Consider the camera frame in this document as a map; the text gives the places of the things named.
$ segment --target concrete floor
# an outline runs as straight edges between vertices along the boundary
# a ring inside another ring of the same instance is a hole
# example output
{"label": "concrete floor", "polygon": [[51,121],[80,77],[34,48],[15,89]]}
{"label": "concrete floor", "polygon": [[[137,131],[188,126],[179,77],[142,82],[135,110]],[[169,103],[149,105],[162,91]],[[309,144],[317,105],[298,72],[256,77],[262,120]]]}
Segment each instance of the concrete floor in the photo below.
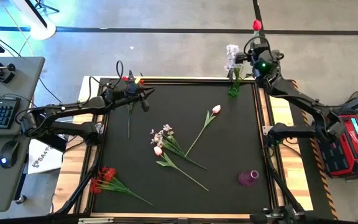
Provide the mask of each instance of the concrete floor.
{"label": "concrete floor", "polygon": [[[26,20],[3,1],[20,26]],[[45,0],[60,13],[43,15],[58,26],[135,28],[250,29],[255,19],[251,0],[75,1]],[[358,1],[266,0],[260,8],[266,29],[358,30]],[[0,26],[14,26],[0,7]],[[15,49],[19,32],[0,32]],[[224,77],[226,45],[243,45],[248,34],[120,34],[59,32],[44,41],[30,39],[36,56],[46,58],[45,84],[64,102],[77,99],[85,75],[116,75],[116,60],[125,70],[152,76]],[[300,90],[326,104],[342,103],[358,90],[358,36],[268,35],[273,49],[285,54],[282,71]],[[30,55],[27,47],[22,55]],[[41,85],[35,102],[55,102]],[[29,201],[12,204],[0,218],[45,215],[50,209],[58,172],[30,175],[23,193]],[[358,220],[358,180],[329,180],[339,218]]]}

